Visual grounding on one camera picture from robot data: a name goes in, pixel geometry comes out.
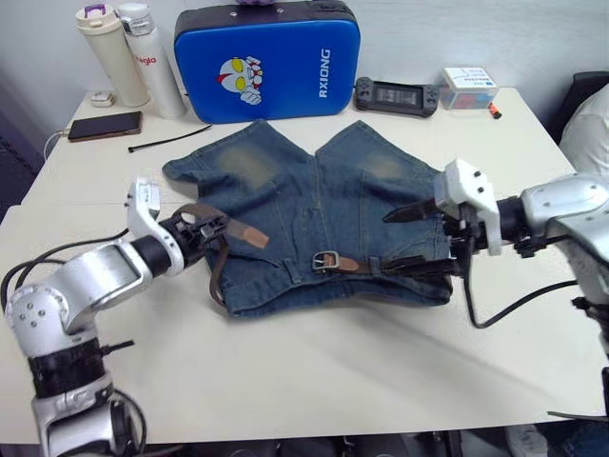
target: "white table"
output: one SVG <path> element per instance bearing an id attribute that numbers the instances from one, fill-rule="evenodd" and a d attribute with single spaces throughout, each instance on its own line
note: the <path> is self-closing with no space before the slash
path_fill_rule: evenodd
<path id="1" fill-rule="evenodd" d="M 419 120 L 348 109 L 336 117 L 272 125 L 313 151 L 362 118 L 435 167 L 456 155 L 476 164 L 499 195 L 570 170 L 517 92 L 503 89 L 497 105 L 504 113 L 500 121 L 484 111 L 439 110 Z M 90 110 L 81 107 L 77 115 Z M 0 226 L 0 271 L 43 249 L 119 231 L 128 181 L 145 174 L 138 167 L 163 184 L 170 203 L 162 217 L 169 215 L 192 189 L 170 189 L 160 167 L 242 126 L 214 126 L 132 155 L 126 145 L 198 126 L 148 116 L 140 137 L 62 142 L 24 205 L 11 209 Z M 97 172 L 81 176 L 77 166 Z M 481 319 L 524 293 L 572 277 L 553 247 L 526 261 L 506 251 L 502 258 L 475 259 L 472 281 Z M 549 409 L 591 414 L 603 408 L 599 328 L 570 305 L 576 288 L 553 292 L 495 327 L 475 330 L 460 281 L 443 307 L 356 299 L 235 321 L 208 297 L 207 280 L 200 263 L 178 277 L 159 278 L 98 316 L 104 343 L 137 343 L 106 364 L 116 386 L 144 408 L 151 442 L 492 427 L 552 420 L 545 414 Z M 10 411 L 0 418 L 0 442 L 35 442 L 27 362 L 4 325 L 0 360 L 0 408 Z"/>
<path id="2" fill-rule="evenodd" d="M 515 89 L 502 89 L 495 101 L 503 113 L 500 120 L 493 119 L 486 110 L 438 109 L 433 116 L 419 119 L 349 107 L 336 116 L 285 119 L 270 124 L 304 150 L 314 153 L 340 130 L 361 119 L 399 148 L 437 169 L 457 156 L 475 164 L 489 175 L 500 196 L 571 171 Z M 133 109 L 94 108 L 86 96 L 74 118 L 129 110 Z M 138 175 L 161 184 L 165 202 L 191 202 L 196 199 L 195 186 L 168 182 L 161 167 L 248 125 L 217 125 L 184 140 L 128 153 L 128 146 L 180 136 L 202 126 L 191 109 L 179 121 L 158 117 L 151 104 L 143 112 L 145 118 L 139 135 L 83 143 L 61 138 L 23 204 L 123 203 L 129 184 Z"/>

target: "smartphone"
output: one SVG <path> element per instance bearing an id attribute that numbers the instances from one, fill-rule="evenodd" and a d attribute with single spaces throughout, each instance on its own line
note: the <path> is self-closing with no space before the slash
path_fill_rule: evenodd
<path id="1" fill-rule="evenodd" d="M 69 129 L 70 141 L 97 140 L 112 136 L 133 135 L 142 131 L 142 112 L 77 119 Z"/>

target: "cartoon character print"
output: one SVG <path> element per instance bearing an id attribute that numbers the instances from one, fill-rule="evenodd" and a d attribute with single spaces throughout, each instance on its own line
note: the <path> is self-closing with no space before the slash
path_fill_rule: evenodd
<path id="1" fill-rule="evenodd" d="M 259 88 L 263 83 L 263 69 L 260 60 L 248 56 L 246 59 L 234 57 L 220 67 L 217 81 L 230 92 L 241 94 L 241 100 L 249 105 L 263 101 Z"/>

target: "white water bottle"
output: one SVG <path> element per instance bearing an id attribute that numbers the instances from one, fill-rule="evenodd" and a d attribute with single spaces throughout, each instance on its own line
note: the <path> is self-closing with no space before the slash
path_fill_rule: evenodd
<path id="1" fill-rule="evenodd" d="M 161 46 L 148 5 L 125 3 L 118 7 L 127 42 L 144 76 L 159 113 L 166 119 L 182 116 L 187 108 L 182 101 L 167 54 Z"/>
<path id="2" fill-rule="evenodd" d="M 127 107 L 148 101 L 146 86 L 127 47 L 121 21 L 110 5 L 91 5 L 76 13 L 76 27 L 104 67 L 118 98 Z"/>

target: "bottle cap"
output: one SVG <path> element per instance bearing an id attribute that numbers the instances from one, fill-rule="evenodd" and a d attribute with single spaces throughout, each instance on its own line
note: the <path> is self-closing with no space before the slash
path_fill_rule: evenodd
<path id="1" fill-rule="evenodd" d="M 76 27 L 85 35 L 102 35 L 121 27 L 114 8 L 107 4 L 89 5 L 76 13 Z"/>
<path id="2" fill-rule="evenodd" d="M 118 6 L 118 14 L 128 35 L 146 35 L 154 30 L 154 22 L 146 3 L 124 3 Z"/>
<path id="3" fill-rule="evenodd" d="M 128 19 L 142 19 L 150 14 L 150 10 L 146 3 L 124 3 L 118 6 L 118 13 Z"/>

